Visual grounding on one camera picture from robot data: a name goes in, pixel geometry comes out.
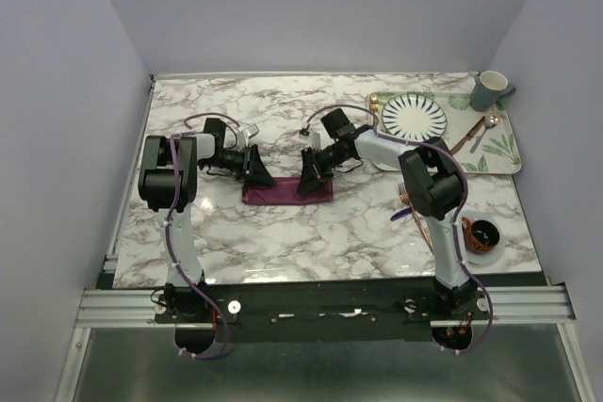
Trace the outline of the purple satin napkin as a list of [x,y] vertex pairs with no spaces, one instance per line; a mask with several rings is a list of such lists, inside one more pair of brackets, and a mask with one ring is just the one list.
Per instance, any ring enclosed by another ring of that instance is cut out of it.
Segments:
[[300,195],[297,193],[299,180],[299,177],[277,177],[274,186],[245,183],[242,186],[242,202],[250,206],[306,206],[334,201],[331,182]]

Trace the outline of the rose gold fork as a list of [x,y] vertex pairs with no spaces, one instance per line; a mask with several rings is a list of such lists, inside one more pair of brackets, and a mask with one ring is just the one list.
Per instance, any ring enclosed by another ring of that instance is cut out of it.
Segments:
[[399,194],[400,201],[411,210],[411,215],[413,217],[413,220],[414,220],[417,228],[419,229],[419,231],[421,233],[423,240],[425,241],[426,245],[428,246],[430,252],[433,252],[432,242],[429,238],[428,232],[427,232],[426,228],[423,226],[418,213],[415,211],[415,208],[411,203],[410,196],[408,195],[408,193],[406,191],[404,183],[398,184],[398,194]]

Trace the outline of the purple handled knife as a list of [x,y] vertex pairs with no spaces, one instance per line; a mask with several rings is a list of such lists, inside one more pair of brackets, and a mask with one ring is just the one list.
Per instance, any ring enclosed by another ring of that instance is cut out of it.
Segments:
[[413,208],[412,207],[406,207],[404,209],[401,209],[400,211],[398,211],[397,213],[395,213],[390,220],[391,221],[397,221],[399,219],[402,219],[404,217],[407,217],[409,215],[411,215],[413,213]]

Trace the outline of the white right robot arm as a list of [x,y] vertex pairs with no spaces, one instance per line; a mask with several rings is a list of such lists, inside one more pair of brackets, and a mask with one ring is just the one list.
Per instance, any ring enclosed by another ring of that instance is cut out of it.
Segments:
[[301,177],[297,192],[310,194],[334,176],[334,169],[353,160],[386,165],[401,172],[406,195],[427,222],[434,257],[435,311],[446,319],[457,317],[477,291],[467,268],[461,211],[468,196],[468,182],[460,164],[439,137],[412,141],[379,131],[379,119],[356,127],[344,105],[328,105],[322,125],[333,143],[320,146],[320,134],[305,125],[307,139],[301,150]]

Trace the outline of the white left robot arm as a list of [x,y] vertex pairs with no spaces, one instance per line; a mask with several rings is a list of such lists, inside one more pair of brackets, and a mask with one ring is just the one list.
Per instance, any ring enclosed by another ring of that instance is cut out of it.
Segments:
[[184,133],[146,137],[138,182],[140,198],[155,213],[162,229],[169,262],[163,299],[157,304],[169,309],[176,303],[177,312],[189,322],[202,320],[209,308],[207,296],[197,291],[204,284],[204,269],[191,226],[197,171],[224,169],[228,176],[242,183],[261,188],[275,186],[258,147],[249,143],[257,135],[257,127],[245,129],[237,121],[217,113],[205,114],[204,118],[200,132],[185,120]]

